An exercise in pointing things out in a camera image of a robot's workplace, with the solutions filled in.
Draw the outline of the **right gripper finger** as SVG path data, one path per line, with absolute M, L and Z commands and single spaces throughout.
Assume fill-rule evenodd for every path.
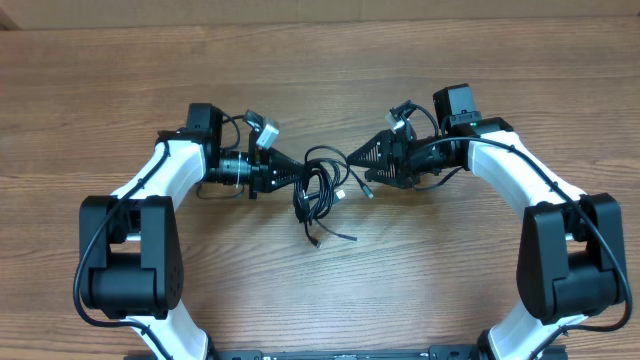
M 347 162 L 367 169 L 390 169 L 394 140 L 395 134 L 391 130 L 380 131 L 351 153 Z
M 388 170 L 370 168 L 364 173 L 365 178 L 369 182 L 376 182 L 392 187 L 399 188 L 400 182 L 397 178 L 397 171 L 394 167 Z

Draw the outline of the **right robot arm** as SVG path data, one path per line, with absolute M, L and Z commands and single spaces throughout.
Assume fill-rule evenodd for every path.
M 389 129 L 351 153 L 367 180 L 416 191 L 426 174 L 460 170 L 486 181 L 520 216 L 519 300 L 474 345 L 434 345 L 431 359 L 565 359 L 555 340 L 570 331 L 609 333 L 630 320 L 621 208 L 609 194 L 589 195 L 553 173 L 500 117 L 477 110 L 469 84 L 433 95 L 434 135 L 420 139 L 406 101 L 389 110 Z

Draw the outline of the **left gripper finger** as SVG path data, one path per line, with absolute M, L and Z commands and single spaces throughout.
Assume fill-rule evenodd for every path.
M 300 162 L 275 148 L 269 149 L 268 154 L 269 168 L 274 171 L 276 175 L 299 175 L 304 168 Z
M 276 167 L 269 170 L 268 191 L 275 192 L 283 187 L 295 183 L 301 176 L 300 167 L 284 168 Z

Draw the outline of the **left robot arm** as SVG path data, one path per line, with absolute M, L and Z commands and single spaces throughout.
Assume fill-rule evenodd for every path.
M 102 328 L 132 328 L 156 359 L 215 359 L 211 337 L 182 301 L 184 267 L 176 211 L 206 182 L 245 188 L 250 198 L 296 180 L 302 166 L 274 149 L 278 123 L 253 111 L 245 152 L 222 146 L 226 114 L 192 103 L 185 127 L 161 130 L 154 153 L 126 185 L 89 196 L 79 211 L 78 315 Z

